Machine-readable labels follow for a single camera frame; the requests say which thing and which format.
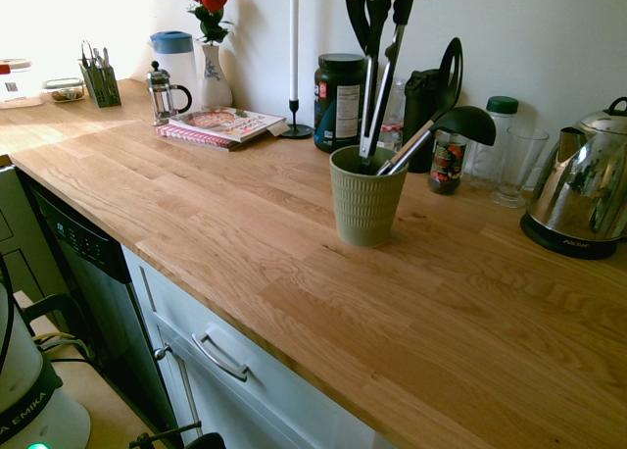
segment white cabinet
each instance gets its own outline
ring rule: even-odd
[[[179,425],[202,422],[227,449],[394,448],[124,248]],[[197,434],[183,434],[185,443]]]

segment white candle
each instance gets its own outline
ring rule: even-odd
[[[290,0],[290,101],[298,101],[298,0]]]

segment french press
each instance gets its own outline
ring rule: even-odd
[[[159,69],[159,62],[153,62],[153,71],[146,75],[146,84],[153,100],[153,111],[155,121],[153,125],[163,125],[168,123],[168,119],[179,113],[184,113],[192,105],[192,95],[189,90],[180,84],[169,84],[169,73],[164,69]],[[172,104],[173,89],[179,89],[187,96],[187,104],[182,109],[174,108]]]

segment black thermos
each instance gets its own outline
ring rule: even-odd
[[[403,144],[405,145],[436,112],[435,86],[438,70],[414,71],[405,85],[405,116],[403,121]],[[425,143],[410,159],[410,172],[427,173],[431,168],[433,143]]]

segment electric kettle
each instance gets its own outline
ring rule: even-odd
[[[625,103],[624,110],[617,109]],[[561,131],[545,163],[522,230],[566,256],[601,259],[627,224],[627,97]]]

